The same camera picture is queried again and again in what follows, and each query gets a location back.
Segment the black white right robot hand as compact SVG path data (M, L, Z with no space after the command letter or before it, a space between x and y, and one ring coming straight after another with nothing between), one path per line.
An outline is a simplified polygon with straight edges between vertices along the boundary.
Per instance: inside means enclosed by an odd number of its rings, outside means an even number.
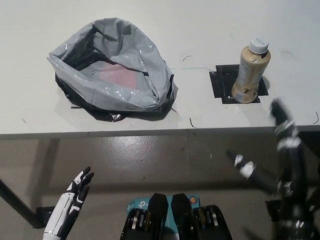
M271 102L270 113L275 121L276 150L281 166L279 176L273 175L235 151L228 149L226 155L239 173L256 188L271 195L279 194L293 202L306 203L310 210L315 211L319 197L315 191L307 198L304 147L295 121L278 98Z

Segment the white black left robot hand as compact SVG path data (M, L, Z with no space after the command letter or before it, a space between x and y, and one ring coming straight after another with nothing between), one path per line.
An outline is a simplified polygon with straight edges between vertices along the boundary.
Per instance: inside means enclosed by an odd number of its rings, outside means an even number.
M43 232L44 240L65 240L75 224L89 192L94 173L88 166L60 196Z

